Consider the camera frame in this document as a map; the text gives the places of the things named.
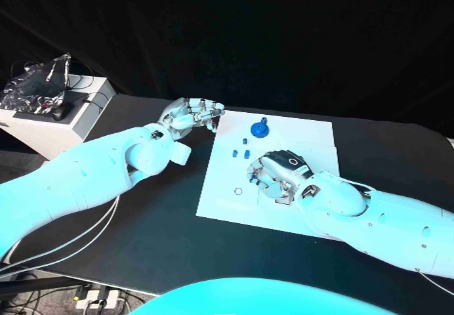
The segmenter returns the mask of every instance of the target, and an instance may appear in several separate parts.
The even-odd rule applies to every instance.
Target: black background
[[[117,95],[86,140],[156,121],[170,102]],[[248,111],[330,121],[340,175],[385,192],[454,209],[454,150],[439,134],[418,125]],[[215,138],[203,129],[196,128],[181,140],[192,148],[184,167],[169,163],[158,175],[121,195],[101,237],[76,256],[46,269],[151,293],[216,278],[268,278],[327,289],[399,314],[450,314],[448,293],[418,273],[357,252],[346,243],[196,216]],[[76,237],[109,205],[72,213],[33,231],[11,261],[46,252]],[[73,253],[102,226],[29,266]],[[454,291],[452,279],[431,277]]]
[[[16,60],[69,52],[134,96],[412,122],[454,137],[451,0],[157,2],[3,1],[1,84]]]

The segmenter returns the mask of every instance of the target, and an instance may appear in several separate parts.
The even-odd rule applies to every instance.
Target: computer mouse
[[[71,112],[73,105],[69,102],[63,102],[59,107],[52,111],[52,118],[56,121],[60,121],[68,113]]]

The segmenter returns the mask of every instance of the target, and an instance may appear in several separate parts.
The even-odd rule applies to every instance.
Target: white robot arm
[[[223,114],[223,108],[213,101],[180,98],[157,123],[75,146],[33,173],[0,185],[0,257],[27,233],[112,200],[157,175],[169,161],[184,165],[192,149],[176,140],[196,126],[216,132],[212,117]]]
[[[275,200],[292,201],[310,228],[395,266],[454,278],[454,214],[327,171],[314,174],[291,151],[268,152],[246,176]],[[366,188],[360,192],[353,184]]]

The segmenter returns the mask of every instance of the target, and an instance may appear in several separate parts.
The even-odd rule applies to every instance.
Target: power strip
[[[98,300],[98,295],[99,295],[99,290],[89,290],[85,300],[78,300],[78,303],[75,304],[75,309],[76,310],[83,310],[86,308],[86,304],[89,303],[89,301]],[[120,291],[118,290],[111,290],[108,292],[107,304],[104,306],[105,309],[117,307],[118,296],[120,296]],[[99,304],[98,303],[96,304],[91,304],[89,308],[98,309],[99,308]]]

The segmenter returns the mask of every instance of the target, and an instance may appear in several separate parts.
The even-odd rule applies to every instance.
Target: plastic bag
[[[10,79],[0,94],[0,108],[17,112],[46,114],[63,101],[71,55],[24,67]]]

